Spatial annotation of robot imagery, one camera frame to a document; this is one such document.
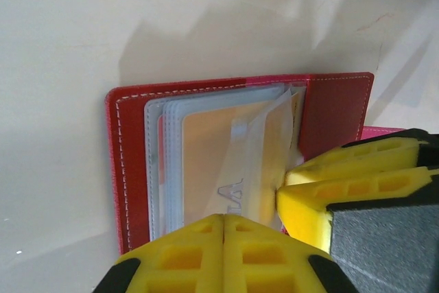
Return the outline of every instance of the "red card holder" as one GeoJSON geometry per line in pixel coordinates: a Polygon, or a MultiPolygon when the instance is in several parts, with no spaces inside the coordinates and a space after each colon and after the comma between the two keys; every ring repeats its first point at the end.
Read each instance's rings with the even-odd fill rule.
{"type": "Polygon", "coordinates": [[[305,159],[310,159],[361,138],[372,82],[371,73],[334,73],[172,82],[113,89],[106,98],[106,114],[120,252],[126,253],[150,238],[143,118],[147,101],[275,83],[306,86],[299,148],[305,159]]]}

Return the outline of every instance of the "card holder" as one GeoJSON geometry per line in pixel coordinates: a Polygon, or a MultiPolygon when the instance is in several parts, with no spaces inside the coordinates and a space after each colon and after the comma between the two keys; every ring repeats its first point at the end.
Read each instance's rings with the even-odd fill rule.
{"type": "Polygon", "coordinates": [[[119,87],[106,113],[119,249],[150,239],[144,107],[151,99],[286,83],[306,86],[299,148],[305,159],[361,137],[371,73],[275,75],[119,87]]]}
{"type": "Polygon", "coordinates": [[[222,108],[230,109],[244,104],[275,99],[283,90],[284,86],[277,85],[267,86],[263,89],[241,89],[240,93],[229,93],[226,97],[223,95],[205,95],[202,100],[170,101],[165,105],[163,116],[168,118],[166,121],[167,136],[165,140],[169,142],[165,148],[167,164],[169,164],[166,171],[169,182],[166,184],[165,195],[174,197],[168,198],[166,205],[166,210],[171,215],[167,223],[169,231],[181,228],[186,222],[184,220],[184,199],[186,199],[186,196],[179,198],[179,196],[183,197],[185,195],[182,190],[185,185],[183,180],[185,176],[183,164],[185,164],[185,161],[182,157],[183,119],[189,114],[195,115],[195,113],[222,108]]]}

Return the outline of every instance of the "card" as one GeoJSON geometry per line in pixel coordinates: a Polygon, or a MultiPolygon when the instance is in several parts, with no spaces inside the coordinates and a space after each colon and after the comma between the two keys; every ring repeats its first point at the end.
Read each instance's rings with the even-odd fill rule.
{"type": "Polygon", "coordinates": [[[276,212],[276,190],[283,184],[292,141],[291,91],[284,93],[252,123],[246,157],[243,215],[251,220],[281,229],[276,212]]]}
{"type": "MultiPolygon", "coordinates": [[[[202,99],[186,99],[180,101],[171,101],[167,103],[163,109],[163,117],[164,117],[164,131],[165,131],[165,195],[166,195],[166,212],[167,212],[167,230],[174,231],[182,226],[186,225],[185,222],[185,198],[187,194],[185,193],[185,181],[184,180],[184,170],[188,163],[186,160],[186,154],[183,155],[183,141],[185,140],[185,135],[187,134],[187,130],[183,128],[183,121],[186,119],[186,116],[207,112],[209,110],[221,110],[227,108],[233,108],[236,106],[245,106],[251,105],[259,102],[265,102],[274,100],[279,97],[285,90],[285,85],[277,84],[270,86],[263,86],[255,89],[246,89],[241,90],[240,92],[236,92],[229,95],[212,95],[206,96],[202,99]]],[[[245,109],[242,113],[238,110],[234,110],[229,113],[235,114],[238,117],[235,117],[234,120],[238,121],[246,121],[246,115],[251,115],[251,110],[245,109]]],[[[220,124],[221,121],[215,121],[215,116],[209,117],[208,119],[204,119],[202,121],[198,121],[198,131],[197,134],[194,134],[191,142],[195,145],[199,145],[200,142],[197,140],[197,136],[200,138],[200,141],[204,144],[204,147],[208,146],[208,143],[216,143],[217,145],[217,137],[218,134],[221,134],[221,130],[227,127],[230,134],[230,121],[227,124],[220,124]]],[[[211,150],[205,150],[202,153],[202,157],[204,160],[217,156],[217,154],[211,154],[211,150]]],[[[224,152],[222,148],[218,149],[217,152],[224,152]]],[[[189,155],[188,160],[193,159],[193,155],[189,155]]],[[[241,159],[235,159],[237,165],[242,162],[241,159]]],[[[203,168],[204,164],[195,163],[199,169],[203,168]]],[[[203,169],[203,172],[209,172],[206,168],[203,169]]],[[[219,174],[218,171],[213,171],[209,181],[217,180],[217,176],[219,174]]],[[[193,185],[197,187],[199,191],[195,194],[196,196],[201,196],[202,199],[206,198],[201,189],[204,189],[203,185],[197,183],[193,185]]],[[[202,210],[198,212],[200,215],[198,219],[201,218],[203,214],[202,210]]]]}
{"type": "Polygon", "coordinates": [[[213,213],[241,214],[247,127],[268,103],[185,117],[182,148],[185,225],[213,213]]]}
{"type": "Polygon", "coordinates": [[[150,225],[150,239],[154,240],[164,233],[166,229],[165,212],[165,137],[163,109],[170,101],[195,99],[203,97],[218,97],[220,95],[233,95],[244,91],[258,92],[268,89],[263,87],[246,87],[228,91],[216,91],[173,97],[152,99],[145,105],[145,160],[147,173],[147,198],[150,225]]]}

